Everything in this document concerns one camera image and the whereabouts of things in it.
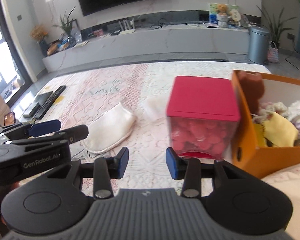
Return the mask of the white soft pouch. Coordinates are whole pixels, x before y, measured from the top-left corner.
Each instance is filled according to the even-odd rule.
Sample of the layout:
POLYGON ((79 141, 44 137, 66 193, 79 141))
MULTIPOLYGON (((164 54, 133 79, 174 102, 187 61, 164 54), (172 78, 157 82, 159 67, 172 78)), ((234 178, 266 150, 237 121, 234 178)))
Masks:
POLYGON ((130 136, 136 120, 132 111, 118 103, 88 125, 84 148, 92 154, 106 153, 130 136))

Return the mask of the yellow soft cloth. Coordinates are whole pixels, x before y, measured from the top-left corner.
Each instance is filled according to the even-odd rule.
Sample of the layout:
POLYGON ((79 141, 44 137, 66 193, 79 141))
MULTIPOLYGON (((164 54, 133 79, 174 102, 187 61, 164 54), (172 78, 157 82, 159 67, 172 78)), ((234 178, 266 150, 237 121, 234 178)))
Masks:
POLYGON ((271 112, 265 115, 251 115, 260 147, 293 147, 298 130, 285 117, 271 112))

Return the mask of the brown plush bunny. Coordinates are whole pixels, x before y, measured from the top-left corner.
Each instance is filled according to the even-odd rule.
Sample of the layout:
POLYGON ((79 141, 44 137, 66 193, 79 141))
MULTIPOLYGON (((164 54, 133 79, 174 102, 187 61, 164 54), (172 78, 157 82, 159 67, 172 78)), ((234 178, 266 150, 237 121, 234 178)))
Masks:
POLYGON ((259 100, 264 95, 265 87, 260 73, 238 72, 238 79, 243 90, 250 113, 257 114, 259 100))

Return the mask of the pink white crochet bag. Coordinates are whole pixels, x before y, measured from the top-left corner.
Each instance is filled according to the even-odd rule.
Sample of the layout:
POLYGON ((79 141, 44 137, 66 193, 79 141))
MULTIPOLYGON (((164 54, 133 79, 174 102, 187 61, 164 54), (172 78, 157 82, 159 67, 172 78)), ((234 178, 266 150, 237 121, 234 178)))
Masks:
POLYGON ((282 102, 262 102, 259 105, 258 114, 265 115, 271 112, 276 112, 277 114, 286 117, 288 115, 288 107, 282 102))

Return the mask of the black tablet device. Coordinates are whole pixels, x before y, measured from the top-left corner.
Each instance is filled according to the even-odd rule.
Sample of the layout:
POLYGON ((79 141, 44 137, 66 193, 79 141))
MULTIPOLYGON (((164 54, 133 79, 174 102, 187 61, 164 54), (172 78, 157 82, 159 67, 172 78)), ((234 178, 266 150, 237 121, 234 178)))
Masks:
POLYGON ((44 94, 38 94, 33 103, 27 107, 27 109, 23 112, 24 118, 32 118, 36 115, 36 113, 41 109, 43 104, 48 100, 48 98, 53 94, 53 92, 47 92, 44 94))

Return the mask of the black remote control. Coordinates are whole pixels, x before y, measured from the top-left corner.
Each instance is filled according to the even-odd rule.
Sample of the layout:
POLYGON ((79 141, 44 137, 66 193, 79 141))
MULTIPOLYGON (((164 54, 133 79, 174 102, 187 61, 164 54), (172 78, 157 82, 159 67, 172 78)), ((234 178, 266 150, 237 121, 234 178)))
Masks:
POLYGON ((47 113, 47 111, 50 109, 50 107, 53 105, 53 103, 58 99, 58 97, 63 93, 65 89, 66 86, 60 86, 50 95, 50 97, 44 102, 44 104, 40 107, 39 111, 36 113, 35 115, 36 120, 41 120, 44 117, 44 115, 47 113))

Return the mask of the orange cardboard box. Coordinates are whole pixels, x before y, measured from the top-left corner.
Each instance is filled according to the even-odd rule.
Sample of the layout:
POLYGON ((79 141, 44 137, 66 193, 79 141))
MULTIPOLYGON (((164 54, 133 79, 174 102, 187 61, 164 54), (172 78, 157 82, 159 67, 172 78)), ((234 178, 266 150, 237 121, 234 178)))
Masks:
POLYGON ((300 80, 235 70, 232 86, 241 120, 232 163, 263 178, 300 163, 300 80))

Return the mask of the green plant in vase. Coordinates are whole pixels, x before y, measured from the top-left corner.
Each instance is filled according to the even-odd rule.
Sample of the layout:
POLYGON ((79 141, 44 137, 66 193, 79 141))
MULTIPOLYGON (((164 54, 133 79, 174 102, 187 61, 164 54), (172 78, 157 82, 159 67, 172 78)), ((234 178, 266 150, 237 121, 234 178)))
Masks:
POLYGON ((56 28, 62 29, 64 31, 64 33, 67 35, 67 43, 69 44, 69 48, 74 47, 76 44, 75 38, 72 35, 72 27, 73 27, 74 19, 71 18, 71 14, 75 8, 76 7, 73 7, 69 13, 67 13, 65 11, 64 15, 60 16, 60 18, 59 18, 60 23, 53 25, 56 28))

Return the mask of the yellow dried flower vase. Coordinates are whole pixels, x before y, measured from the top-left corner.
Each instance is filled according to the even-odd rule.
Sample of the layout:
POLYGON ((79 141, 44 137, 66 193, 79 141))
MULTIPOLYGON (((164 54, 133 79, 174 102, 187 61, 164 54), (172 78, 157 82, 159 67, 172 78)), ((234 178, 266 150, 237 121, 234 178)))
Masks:
POLYGON ((39 47, 44 57, 47 57, 48 45, 45 40, 47 36, 48 33, 43 25, 35 25, 30 31, 30 37, 39 44, 39 47))

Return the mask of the floral patterned pillow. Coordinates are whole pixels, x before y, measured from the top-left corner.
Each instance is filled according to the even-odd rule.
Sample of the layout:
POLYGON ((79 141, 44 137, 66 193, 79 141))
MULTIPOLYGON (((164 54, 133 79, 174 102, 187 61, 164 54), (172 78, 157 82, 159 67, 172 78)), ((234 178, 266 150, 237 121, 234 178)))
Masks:
POLYGON ((286 233, 293 239, 300 239, 300 164, 279 170, 262 180, 282 191, 291 200, 293 215, 286 228, 286 233))

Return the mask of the white wifi router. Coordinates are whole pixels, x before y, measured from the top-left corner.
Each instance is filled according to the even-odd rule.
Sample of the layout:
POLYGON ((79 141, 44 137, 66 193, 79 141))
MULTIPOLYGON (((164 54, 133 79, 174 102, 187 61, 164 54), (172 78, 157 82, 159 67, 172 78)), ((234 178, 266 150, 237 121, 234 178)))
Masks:
POLYGON ((135 22, 134 22, 134 19, 132 20, 127 20, 127 19, 124 19, 124 20, 121 20, 119 21, 119 26, 120 26, 120 35, 123 35, 123 34, 130 34, 130 33, 134 33, 135 32, 135 22))

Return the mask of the grey metal trash bin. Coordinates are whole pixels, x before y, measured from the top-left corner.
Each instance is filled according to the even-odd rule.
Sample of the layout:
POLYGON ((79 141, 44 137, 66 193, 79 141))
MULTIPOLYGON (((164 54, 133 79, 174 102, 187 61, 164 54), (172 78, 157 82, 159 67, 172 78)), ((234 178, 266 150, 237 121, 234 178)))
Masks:
POLYGON ((249 28, 248 59, 257 64, 263 64, 267 59, 270 32, 266 28, 252 26, 249 28))

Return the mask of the pink woven handbag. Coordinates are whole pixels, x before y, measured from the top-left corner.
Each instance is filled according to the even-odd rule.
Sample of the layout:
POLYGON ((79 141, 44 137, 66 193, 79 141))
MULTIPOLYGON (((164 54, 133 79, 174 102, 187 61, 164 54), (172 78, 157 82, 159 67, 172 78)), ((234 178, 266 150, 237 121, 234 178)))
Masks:
POLYGON ((268 52, 267 52, 267 60, 270 63, 278 63, 279 62, 279 50, 273 41, 269 42, 268 52))

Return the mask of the teddy bear on stand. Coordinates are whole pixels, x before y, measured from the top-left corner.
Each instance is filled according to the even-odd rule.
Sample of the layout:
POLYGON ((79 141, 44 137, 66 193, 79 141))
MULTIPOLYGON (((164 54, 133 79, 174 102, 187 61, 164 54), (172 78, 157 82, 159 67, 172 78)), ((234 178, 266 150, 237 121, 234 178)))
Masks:
POLYGON ((217 5, 217 24, 221 28, 228 27, 228 6, 226 4, 218 4, 217 5))

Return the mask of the potted long leaf plant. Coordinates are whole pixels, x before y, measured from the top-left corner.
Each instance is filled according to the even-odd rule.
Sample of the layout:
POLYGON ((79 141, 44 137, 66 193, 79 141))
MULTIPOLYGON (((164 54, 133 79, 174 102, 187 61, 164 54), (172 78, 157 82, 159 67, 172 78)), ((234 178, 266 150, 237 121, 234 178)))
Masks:
POLYGON ((266 25, 260 24, 259 27, 265 27, 267 31, 269 31, 270 34, 270 41, 274 42, 277 48, 280 47, 280 37, 285 31, 293 30, 293 28, 287 28, 285 27, 285 24, 288 21, 296 19, 296 16, 287 18, 285 20, 282 19, 282 15, 284 12, 284 7, 279 12, 279 15, 275 17, 274 14, 272 16, 270 15, 269 12, 267 12, 266 8, 264 6, 258 7, 258 10, 261 12, 262 19, 266 21, 266 25))

